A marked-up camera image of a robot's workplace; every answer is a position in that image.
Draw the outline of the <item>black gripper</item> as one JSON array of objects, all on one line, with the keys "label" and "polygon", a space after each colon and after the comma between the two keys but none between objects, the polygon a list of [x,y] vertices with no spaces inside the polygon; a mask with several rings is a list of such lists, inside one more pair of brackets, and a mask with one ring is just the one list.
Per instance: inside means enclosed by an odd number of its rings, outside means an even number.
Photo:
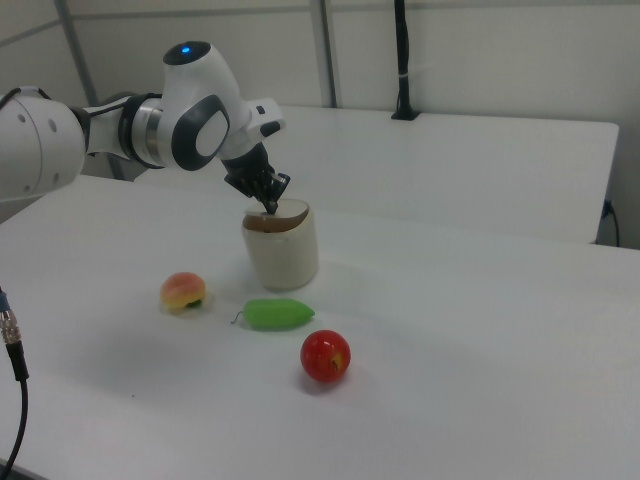
[{"label": "black gripper", "polygon": [[290,177],[277,173],[269,163],[263,144],[254,146],[246,154],[221,163],[227,171],[225,181],[245,196],[259,201],[264,214],[278,210],[278,201],[286,190]]}]

